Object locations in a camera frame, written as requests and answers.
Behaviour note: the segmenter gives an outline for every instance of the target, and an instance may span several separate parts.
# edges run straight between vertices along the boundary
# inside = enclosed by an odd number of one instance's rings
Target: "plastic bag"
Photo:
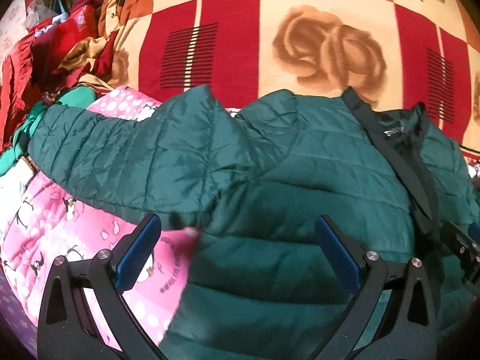
[[[28,5],[27,18],[25,19],[25,27],[30,30],[32,27],[40,24],[51,17],[55,17],[57,13],[47,8],[42,0],[34,0]]]

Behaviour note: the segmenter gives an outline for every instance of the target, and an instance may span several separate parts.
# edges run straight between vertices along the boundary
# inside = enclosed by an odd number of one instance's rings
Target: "green cloth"
[[[407,192],[339,98],[281,90],[232,118],[201,86],[141,122],[54,105],[29,152],[88,205],[135,224],[155,212],[166,230],[203,229],[160,344],[172,360],[305,359],[350,300],[315,245],[319,215],[386,260],[414,256]],[[480,208],[458,145],[431,124],[421,156],[440,223],[466,231]],[[472,300],[457,257],[443,253],[440,339]]]
[[[95,101],[95,91],[86,86],[79,86],[68,91],[58,100],[60,104],[69,107],[78,107],[87,109],[87,107]],[[36,103],[30,113],[27,115],[26,121],[15,131],[12,141],[13,145],[0,156],[0,176],[6,174],[12,166],[16,164],[18,159],[25,155],[25,151],[20,147],[19,138],[21,132],[25,133],[29,139],[40,120],[47,111],[47,105],[40,101]]]
[[[43,101],[36,103],[27,115],[25,122],[15,131],[12,137],[13,145],[0,156],[0,176],[6,174],[25,154],[25,151],[20,147],[20,135],[24,133],[27,138],[30,138],[46,111],[47,105]]]
[[[78,86],[61,95],[57,103],[87,109],[96,100],[95,91],[87,86]]]

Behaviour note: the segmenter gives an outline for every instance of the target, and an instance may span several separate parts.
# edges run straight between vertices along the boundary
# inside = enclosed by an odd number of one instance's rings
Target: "pink blanket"
[[[143,120],[160,103],[127,87],[119,87],[88,109],[105,116]],[[40,302],[53,259],[89,259],[100,249],[112,249],[135,225],[76,201],[38,173],[30,182],[20,210],[9,223],[1,259],[9,283],[27,316],[37,325]],[[131,291],[123,297],[153,342],[160,342],[187,282],[198,230],[186,228],[162,234]],[[118,348],[93,296],[86,296],[107,344]]]

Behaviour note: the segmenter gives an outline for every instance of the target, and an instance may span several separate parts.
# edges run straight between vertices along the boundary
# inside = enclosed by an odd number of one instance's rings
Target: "metal screw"
[[[97,257],[101,260],[106,259],[108,256],[110,256],[110,251],[108,249],[102,249],[97,253]]]
[[[376,251],[368,251],[367,252],[367,258],[372,261],[377,261],[380,256]]]
[[[65,257],[63,257],[63,256],[55,257],[55,259],[53,260],[53,263],[54,263],[56,266],[60,266],[60,265],[62,265],[64,262],[65,262]]]
[[[419,260],[418,258],[414,257],[412,259],[412,264],[416,266],[417,268],[420,268],[422,266],[422,261]]]

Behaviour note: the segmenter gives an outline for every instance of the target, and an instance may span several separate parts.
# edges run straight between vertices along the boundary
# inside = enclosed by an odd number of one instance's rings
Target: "blue clamp pad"
[[[477,244],[480,244],[480,226],[476,223],[472,223],[469,226],[469,237]]]
[[[134,287],[161,233],[162,222],[160,218],[157,215],[151,215],[117,264],[115,288],[119,293],[131,290]]]
[[[330,225],[321,216],[315,222],[314,234],[315,241],[322,248],[342,287],[345,291],[356,295],[362,287],[360,268]]]

